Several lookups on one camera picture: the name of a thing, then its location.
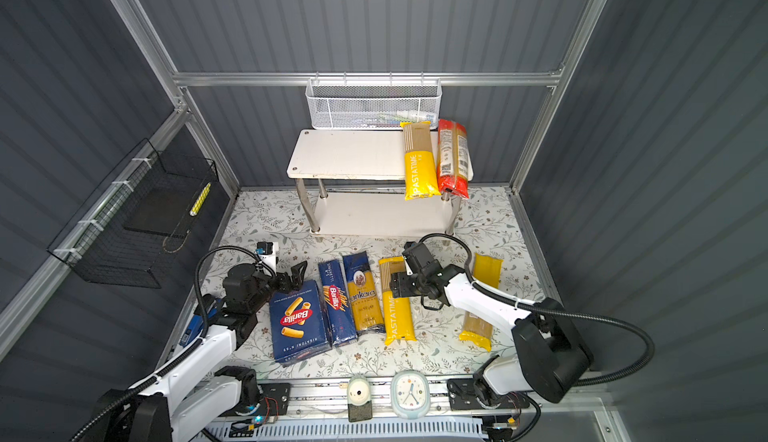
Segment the red spaghetti bag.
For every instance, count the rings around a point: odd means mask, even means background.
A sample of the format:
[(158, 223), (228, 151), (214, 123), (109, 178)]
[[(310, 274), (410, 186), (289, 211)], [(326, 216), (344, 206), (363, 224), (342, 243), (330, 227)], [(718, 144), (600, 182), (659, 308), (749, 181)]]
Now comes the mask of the red spaghetti bag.
[(456, 122), (441, 119), (438, 123), (438, 142), (440, 192), (468, 200), (470, 159), (466, 128)]

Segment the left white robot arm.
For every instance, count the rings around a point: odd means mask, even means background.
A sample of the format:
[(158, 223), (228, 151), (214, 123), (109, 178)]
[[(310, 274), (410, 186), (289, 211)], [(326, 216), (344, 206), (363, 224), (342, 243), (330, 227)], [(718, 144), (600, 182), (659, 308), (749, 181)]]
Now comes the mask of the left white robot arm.
[(275, 273), (238, 264), (222, 283), (223, 306), (187, 348), (126, 390), (110, 390), (74, 441), (189, 441), (221, 414), (263, 399), (255, 371), (225, 366), (250, 337), (257, 313), (275, 295), (298, 291), (307, 263)]

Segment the yellow Pastatime spaghetti bag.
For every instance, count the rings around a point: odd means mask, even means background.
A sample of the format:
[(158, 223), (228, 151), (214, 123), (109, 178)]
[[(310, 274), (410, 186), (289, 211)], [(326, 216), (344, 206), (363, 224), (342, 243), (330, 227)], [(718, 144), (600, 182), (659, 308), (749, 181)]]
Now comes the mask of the yellow Pastatime spaghetti bag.
[(440, 195), (429, 122), (402, 123), (405, 166), (405, 200)]
[(389, 347), (398, 340), (416, 341), (410, 300), (396, 298), (391, 289), (393, 275), (405, 272), (402, 257), (391, 257), (379, 261), (382, 284), (382, 311), (385, 325), (385, 345)]

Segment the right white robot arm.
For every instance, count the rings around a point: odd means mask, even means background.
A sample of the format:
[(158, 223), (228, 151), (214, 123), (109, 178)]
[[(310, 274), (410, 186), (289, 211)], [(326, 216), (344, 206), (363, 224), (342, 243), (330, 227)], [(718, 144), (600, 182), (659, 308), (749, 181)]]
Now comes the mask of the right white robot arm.
[(533, 392), (560, 402), (589, 369), (593, 356), (574, 324), (542, 311), (561, 305), (511, 298), (475, 280), (466, 269), (443, 267), (422, 242), (402, 252), (406, 272), (391, 277), (395, 298), (419, 297), (468, 312), (512, 338), (515, 358), (494, 356), (473, 375), (473, 391), (486, 406), (513, 392)]

